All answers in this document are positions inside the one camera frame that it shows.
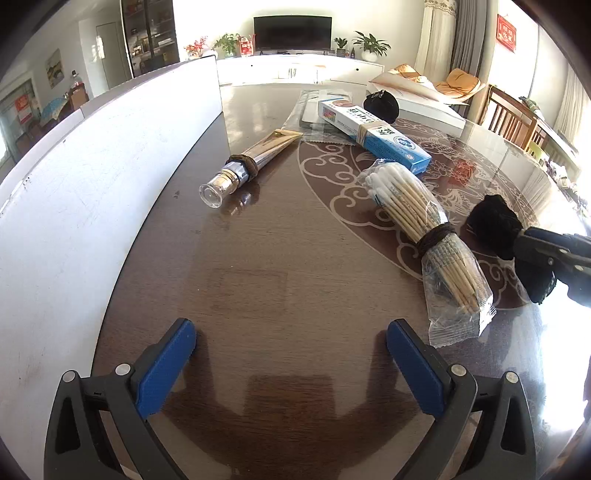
flat screen tv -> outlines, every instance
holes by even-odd
[[[254,24],[257,50],[330,50],[330,17],[273,15]]]

blue gripper pad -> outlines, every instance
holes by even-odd
[[[388,325],[386,343],[423,413],[441,417],[445,410],[443,384],[397,320]]]
[[[137,386],[135,406],[144,420],[160,410],[178,374],[195,349],[196,342],[195,326],[191,321],[184,320],[154,359]]]

white tv cabinet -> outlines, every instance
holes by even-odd
[[[366,85],[384,66],[318,54],[253,55],[217,61],[220,85],[263,83],[333,83]]]

toothpaste box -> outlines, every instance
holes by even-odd
[[[380,122],[381,119],[346,99],[331,98],[318,102],[318,116],[345,132],[353,140],[361,124]],[[391,125],[367,131],[362,147],[378,158],[387,158],[401,163],[415,175],[424,172],[431,155]]]

metal screw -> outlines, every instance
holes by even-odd
[[[66,383],[71,382],[75,378],[76,378],[76,374],[72,370],[68,370],[65,374],[63,374],[61,376],[61,379]]]
[[[519,376],[515,372],[507,372],[505,378],[511,383],[517,383],[519,381]]]
[[[130,364],[121,364],[121,365],[117,365],[117,367],[115,368],[115,373],[117,375],[119,375],[120,377],[122,377],[123,375],[127,375],[130,370],[131,370]]]
[[[452,365],[452,373],[458,377],[463,377],[466,375],[466,368],[460,364]]]

